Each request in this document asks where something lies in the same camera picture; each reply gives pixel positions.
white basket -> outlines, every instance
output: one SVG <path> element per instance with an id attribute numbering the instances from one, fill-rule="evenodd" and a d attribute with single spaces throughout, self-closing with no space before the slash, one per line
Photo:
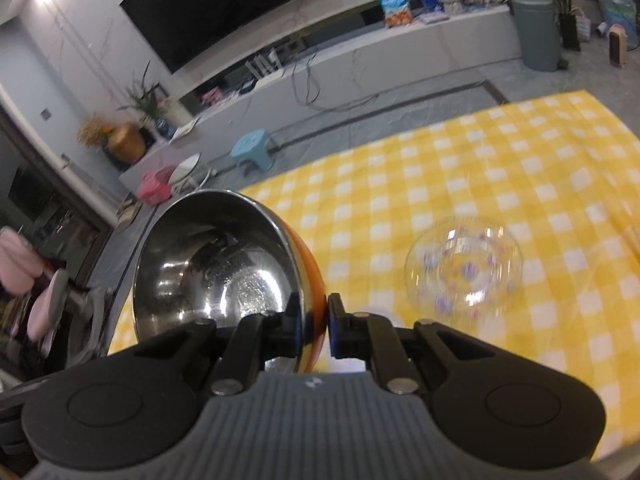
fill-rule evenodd
<path id="1" fill-rule="evenodd" d="M 574 7 L 573 11 L 575 14 L 575 27 L 578 30 L 578 38 L 582 42 L 587 42 L 591 39 L 591 20 L 585 16 L 584 11 L 580 7 Z"/>

trash can lid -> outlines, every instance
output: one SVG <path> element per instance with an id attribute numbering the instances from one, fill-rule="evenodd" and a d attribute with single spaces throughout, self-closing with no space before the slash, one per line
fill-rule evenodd
<path id="1" fill-rule="evenodd" d="M 553 0 L 511 0 L 511 3 L 517 9 L 547 10 L 556 8 Z"/>

glass plate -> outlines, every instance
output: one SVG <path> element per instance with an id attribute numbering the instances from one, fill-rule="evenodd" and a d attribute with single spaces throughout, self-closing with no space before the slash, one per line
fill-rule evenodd
<path id="1" fill-rule="evenodd" d="M 480 218 L 455 217 L 414 243 L 404 263 L 407 295 L 428 317 L 477 320 L 513 300 L 522 256 L 508 229 Z"/>

gray ribbed panel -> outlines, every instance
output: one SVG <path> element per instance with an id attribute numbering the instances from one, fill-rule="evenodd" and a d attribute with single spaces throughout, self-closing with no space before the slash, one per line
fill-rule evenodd
<path id="1" fill-rule="evenodd" d="M 312 378 L 324 382 L 312 389 Z M 111 472 L 41 463 L 28 480 L 604 480 L 587 460 L 537 473 L 480 462 L 450 444 L 417 397 L 381 390 L 369 373 L 261 374 L 211 399 L 164 455 Z"/>

screw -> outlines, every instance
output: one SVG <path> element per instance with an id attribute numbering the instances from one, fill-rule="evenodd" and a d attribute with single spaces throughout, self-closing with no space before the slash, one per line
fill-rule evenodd
<path id="1" fill-rule="evenodd" d="M 408 395 L 412 394 L 415 390 L 418 389 L 418 383 L 409 377 L 398 377 L 395 379 L 391 379 L 386 384 L 386 389 L 389 390 L 392 394 L 396 395 Z"/>
<path id="2" fill-rule="evenodd" d="M 235 379 L 220 379 L 211 385 L 211 391 L 219 396 L 231 396 L 242 391 L 242 383 Z"/>

